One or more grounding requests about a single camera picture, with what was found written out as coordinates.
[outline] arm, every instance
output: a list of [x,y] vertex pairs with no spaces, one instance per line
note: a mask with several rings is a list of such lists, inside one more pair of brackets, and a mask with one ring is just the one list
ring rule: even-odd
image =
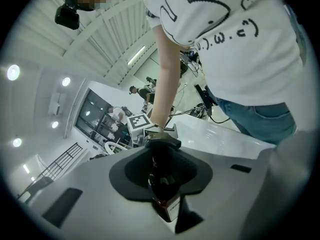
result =
[[147,94],[147,95],[146,95],[145,103],[148,105],[149,102],[150,102],[150,94]]
[[122,114],[121,112],[118,114],[118,117],[119,117],[119,119],[118,119],[118,123],[120,124],[121,123],[121,120],[122,120],[122,118],[124,117],[124,114]]
[[164,127],[174,103],[180,79],[180,46],[173,43],[161,25],[153,28],[160,58],[160,72],[156,81],[156,92],[151,121]]

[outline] bottle label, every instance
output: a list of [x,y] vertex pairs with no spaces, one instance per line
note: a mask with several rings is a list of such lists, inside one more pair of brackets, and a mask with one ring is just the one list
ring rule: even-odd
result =
[[177,197],[166,209],[166,214],[168,215],[170,221],[173,221],[179,215],[179,204],[180,196]]

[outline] white t-shirt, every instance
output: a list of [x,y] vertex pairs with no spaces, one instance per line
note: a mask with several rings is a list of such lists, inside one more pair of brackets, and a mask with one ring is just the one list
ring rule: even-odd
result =
[[151,28],[195,46],[212,93],[244,106],[284,102],[303,68],[282,0],[144,0]]
[[112,118],[116,121],[119,120],[119,113],[123,114],[123,117],[121,119],[121,122],[126,125],[127,124],[127,116],[126,113],[120,108],[120,107],[114,107],[113,112],[110,114]]

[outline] black slot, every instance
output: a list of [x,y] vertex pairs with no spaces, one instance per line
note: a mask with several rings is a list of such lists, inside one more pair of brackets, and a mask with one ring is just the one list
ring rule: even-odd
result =
[[240,171],[240,172],[243,172],[243,173],[246,173],[246,174],[251,172],[251,168],[250,167],[243,166],[243,165],[240,165],[240,164],[234,164],[230,168],[234,169],[234,170],[237,170],[237,171]]
[[82,193],[82,190],[69,187],[42,217],[57,228],[60,228]]

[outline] black bottle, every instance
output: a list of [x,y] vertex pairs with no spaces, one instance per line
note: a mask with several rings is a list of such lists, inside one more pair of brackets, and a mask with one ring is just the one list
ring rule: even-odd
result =
[[153,197],[152,206],[161,218],[172,222],[179,213],[180,186],[171,174],[170,156],[158,153],[152,159],[153,167],[148,179]]

